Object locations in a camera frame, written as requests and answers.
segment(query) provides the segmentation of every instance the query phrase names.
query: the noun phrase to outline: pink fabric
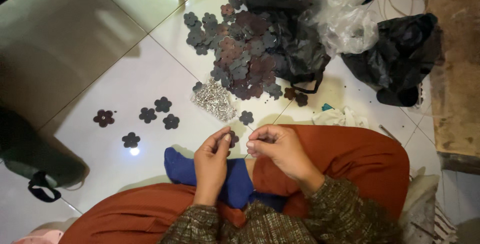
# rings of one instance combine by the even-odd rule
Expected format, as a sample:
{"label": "pink fabric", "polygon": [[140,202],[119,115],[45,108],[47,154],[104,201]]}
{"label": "pink fabric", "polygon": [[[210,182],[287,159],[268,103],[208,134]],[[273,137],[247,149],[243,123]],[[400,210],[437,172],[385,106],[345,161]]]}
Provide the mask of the pink fabric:
{"label": "pink fabric", "polygon": [[63,232],[60,230],[40,229],[13,241],[11,244],[58,244],[62,236]]}

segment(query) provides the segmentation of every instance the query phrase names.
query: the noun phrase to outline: metal tool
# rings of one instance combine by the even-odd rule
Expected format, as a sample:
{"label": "metal tool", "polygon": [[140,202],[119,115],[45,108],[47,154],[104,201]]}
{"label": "metal tool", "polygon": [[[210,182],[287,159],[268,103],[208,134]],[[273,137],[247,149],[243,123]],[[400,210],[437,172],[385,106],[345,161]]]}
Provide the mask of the metal tool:
{"label": "metal tool", "polygon": [[391,134],[384,126],[380,125],[380,126],[378,126],[378,127],[379,127],[381,130],[385,131],[385,133],[386,133],[390,138],[394,139],[397,143],[399,143],[400,145],[402,145],[402,143],[400,143],[400,141],[397,140],[397,139],[395,138],[395,136],[393,136],[393,134]]}

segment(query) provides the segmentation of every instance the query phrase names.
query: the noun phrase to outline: sleeve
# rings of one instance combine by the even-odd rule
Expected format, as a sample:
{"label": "sleeve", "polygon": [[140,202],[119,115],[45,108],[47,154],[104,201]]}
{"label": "sleeve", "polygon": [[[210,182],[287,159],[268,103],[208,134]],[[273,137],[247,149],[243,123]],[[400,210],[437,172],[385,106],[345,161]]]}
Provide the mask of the sleeve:
{"label": "sleeve", "polygon": [[158,243],[216,243],[218,230],[216,207],[192,205],[175,220]]}
{"label": "sleeve", "polygon": [[305,225],[317,241],[337,243],[402,243],[398,223],[372,200],[359,197],[358,188],[346,179],[325,183],[309,198]]}

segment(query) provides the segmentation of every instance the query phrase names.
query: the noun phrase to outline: dark green bag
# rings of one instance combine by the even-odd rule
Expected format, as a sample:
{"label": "dark green bag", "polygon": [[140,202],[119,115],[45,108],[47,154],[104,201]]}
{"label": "dark green bag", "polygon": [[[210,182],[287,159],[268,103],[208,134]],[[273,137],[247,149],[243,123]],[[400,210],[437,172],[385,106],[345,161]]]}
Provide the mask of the dark green bag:
{"label": "dark green bag", "polygon": [[[44,202],[61,197],[54,188],[73,186],[87,168],[79,160],[52,149],[33,128],[13,111],[0,107],[0,158],[12,172],[30,179],[28,190]],[[41,188],[48,188],[49,197]]]}

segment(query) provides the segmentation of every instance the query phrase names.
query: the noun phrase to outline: patterned sweater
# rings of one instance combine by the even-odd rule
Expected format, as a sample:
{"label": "patterned sweater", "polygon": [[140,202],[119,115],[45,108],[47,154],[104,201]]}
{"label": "patterned sweater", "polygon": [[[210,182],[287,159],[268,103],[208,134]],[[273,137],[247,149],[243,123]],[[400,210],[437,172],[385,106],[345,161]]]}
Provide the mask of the patterned sweater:
{"label": "patterned sweater", "polygon": [[401,230],[372,200],[359,197],[351,182],[325,177],[309,200],[309,218],[290,217],[255,201],[247,223],[221,222],[213,206],[192,205],[159,241],[164,243],[401,243]]}

